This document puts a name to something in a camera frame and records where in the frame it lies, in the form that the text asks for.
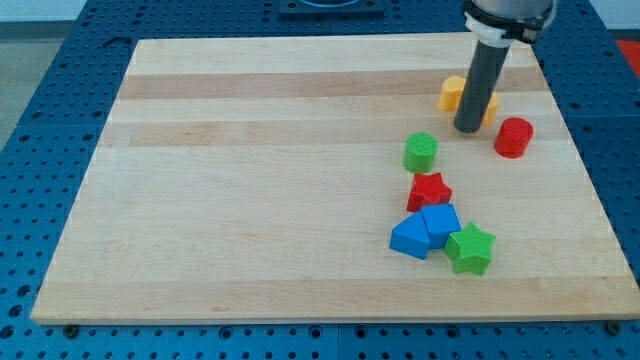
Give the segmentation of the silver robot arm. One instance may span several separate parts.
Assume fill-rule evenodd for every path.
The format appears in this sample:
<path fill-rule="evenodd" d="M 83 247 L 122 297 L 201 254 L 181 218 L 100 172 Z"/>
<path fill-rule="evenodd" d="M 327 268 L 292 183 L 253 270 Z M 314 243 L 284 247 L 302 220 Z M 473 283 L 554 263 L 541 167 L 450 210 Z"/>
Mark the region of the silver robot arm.
<path fill-rule="evenodd" d="M 535 43 L 556 16 L 556 0 L 464 0 L 466 27 L 476 34 L 455 128 L 479 130 L 511 44 Z"/>

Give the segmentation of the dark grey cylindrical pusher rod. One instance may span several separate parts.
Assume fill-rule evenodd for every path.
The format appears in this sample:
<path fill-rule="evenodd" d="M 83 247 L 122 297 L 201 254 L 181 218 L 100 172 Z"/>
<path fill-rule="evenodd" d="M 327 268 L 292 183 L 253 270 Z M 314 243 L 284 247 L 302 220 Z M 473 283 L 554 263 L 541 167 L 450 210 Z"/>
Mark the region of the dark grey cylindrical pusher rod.
<path fill-rule="evenodd" d="M 454 127 L 459 132 L 475 133 L 480 129 L 508 50 L 481 41 L 476 43 L 454 118 Z"/>

